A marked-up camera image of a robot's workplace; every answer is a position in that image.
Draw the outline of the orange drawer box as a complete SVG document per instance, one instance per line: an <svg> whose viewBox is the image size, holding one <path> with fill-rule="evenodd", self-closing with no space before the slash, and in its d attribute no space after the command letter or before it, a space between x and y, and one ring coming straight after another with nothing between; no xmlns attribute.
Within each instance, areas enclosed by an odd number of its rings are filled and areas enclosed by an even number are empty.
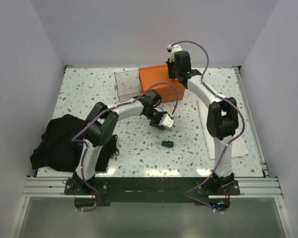
<svg viewBox="0 0 298 238"><path fill-rule="evenodd" d="M177 79L170 79L168 77L167 64L140 67L138 71L143 91L146 91L154 84L165 82L172 84L177 89L179 101L183 99L185 87ZM174 102L177 99L177 94L170 85L160 84L153 87L152 90L156 91L162 97L162 103Z"/></svg>

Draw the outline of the stubby green screwdriver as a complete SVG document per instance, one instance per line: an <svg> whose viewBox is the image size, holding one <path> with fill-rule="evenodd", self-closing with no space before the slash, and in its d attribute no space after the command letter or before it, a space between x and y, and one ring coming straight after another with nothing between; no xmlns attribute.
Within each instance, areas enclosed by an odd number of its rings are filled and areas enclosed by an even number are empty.
<svg viewBox="0 0 298 238"><path fill-rule="evenodd" d="M173 148L174 147L174 142L173 141L156 142L156 144L159 144L162 147L166 147L166 148Z"/></svg>

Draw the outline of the clear plastic drawer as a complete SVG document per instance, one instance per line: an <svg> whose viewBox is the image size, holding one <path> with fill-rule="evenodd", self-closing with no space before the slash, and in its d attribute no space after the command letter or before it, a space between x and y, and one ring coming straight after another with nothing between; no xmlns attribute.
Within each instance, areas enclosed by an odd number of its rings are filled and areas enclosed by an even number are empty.
<svg viewBox="0 0 298 238"><path fill-rule="evenodd" d="M132 97L138 96L143 92L137 69L115 72L114 77L115 88L120 103L128 101Z"/></svg>

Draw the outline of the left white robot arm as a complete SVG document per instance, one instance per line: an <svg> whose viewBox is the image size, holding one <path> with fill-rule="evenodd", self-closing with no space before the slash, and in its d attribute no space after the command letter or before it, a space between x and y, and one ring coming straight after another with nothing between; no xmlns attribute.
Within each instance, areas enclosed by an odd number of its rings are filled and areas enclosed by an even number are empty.
<svg viewBox="0 0 298 238"><path fill-rule="evenodd" d="M89 194L93 189L91 181L96 174L96 164L102 148L110 141L116 124L124 119L144 116L150 126L164 130L163 120L168 112L159 111L156 105L161 96L154 90L147 95L133 97L117 105L106 105L98 102L84 121L82 130L74 136L73 142L83 145L80 161L73 181L81 194Z"/></svg>

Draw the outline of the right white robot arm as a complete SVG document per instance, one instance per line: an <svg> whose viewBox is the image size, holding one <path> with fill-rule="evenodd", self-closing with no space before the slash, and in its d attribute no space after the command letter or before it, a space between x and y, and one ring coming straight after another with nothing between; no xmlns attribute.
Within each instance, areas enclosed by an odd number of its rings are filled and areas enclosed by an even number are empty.
<svg viewBox="0 0 298 238"><path fill-rule="evenodd" d="M191 58L181 48L167 50L168 77L177 79L186 89L195 94L208 108L206 128L214 140L215 166L209 179L200 187L222 195L234 182L231 165L232 139L238 129L238 112L235 98L218 94L202 79L202 74L191 67Z"/></svg>

